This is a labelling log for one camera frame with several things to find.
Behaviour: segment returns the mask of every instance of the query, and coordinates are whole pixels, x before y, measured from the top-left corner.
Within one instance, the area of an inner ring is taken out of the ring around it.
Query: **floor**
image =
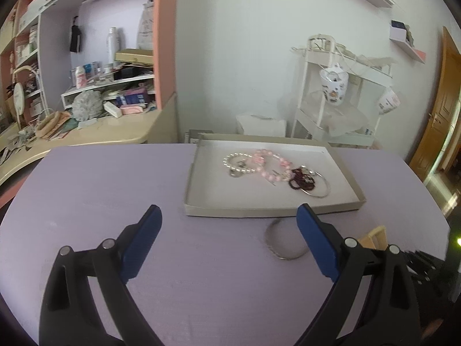
[[[432,174],[425,183],[445,217],[448,217],[453,209],[461,204],[461,183],[454,185],[446,174]]]

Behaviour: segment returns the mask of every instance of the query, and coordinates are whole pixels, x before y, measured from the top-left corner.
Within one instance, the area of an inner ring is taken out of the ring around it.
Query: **beige desk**
[[[21,168],[42,159],[59,146],[80,146],[86,144],[140,144],[176,143],[176,100],[171,98],[162,110],[143,114],[128,114],[119,119],[113,116],[98,119],[89,127],[72,130],[65,138],[46,141],[36,139],[29,144],[30,150],[22,148],[0,165],[0,185]]]

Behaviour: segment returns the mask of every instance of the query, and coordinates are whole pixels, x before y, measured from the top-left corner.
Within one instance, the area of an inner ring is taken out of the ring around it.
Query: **purple tabletop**
[[[166,346],[296,343],[331,281],[311,254],[292,262],[275,258],[264,245],[269,219],[186,216],[194,152],[193,144],[70,146],[55,148],[34,169],[0,225],[0,292],[35,341],[59,248],[93,249],[156,204],[162,230],[127,287]],[[359,211],[322,215],[322,221],[355,238],[385,225],[389,242],[401,249],[444,256],[447,222],[401,158],[362,149],[338,153],[367,203]],[[280,227],[299,239],[294,219],[284,222]],[[118,336],[94,278],[90,286],[106,331]],[[359,310],[354,306],[356,315]],[[348,321],[343,331],[353,325]]]

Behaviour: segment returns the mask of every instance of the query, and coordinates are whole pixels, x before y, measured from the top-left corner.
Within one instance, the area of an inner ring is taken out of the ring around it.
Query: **pink beaded bracelet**
[[[266,164],[266,156],[277,159],[280,162],[280,166],[283,168],[284,172],[282,174],[274,175],[265,170],[264,165]],[[253,155],[253,162],[257,165],[256,171],[260,173],[263,176],[263,178],[267,179],[269,182],[287,182],[291,179],[291,167],[293,163],[289,162],[280,155],[276,155],[272,151],[269,151],[267,149],[258,149],[256,153]]]

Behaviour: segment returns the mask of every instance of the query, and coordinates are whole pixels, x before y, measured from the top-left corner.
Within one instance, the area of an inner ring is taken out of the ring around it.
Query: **gray loofah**
[[[77,95],[72,104],[72,113],[77,121],[87,121],[102,112],[102,98],[99,91],[84,91]]]

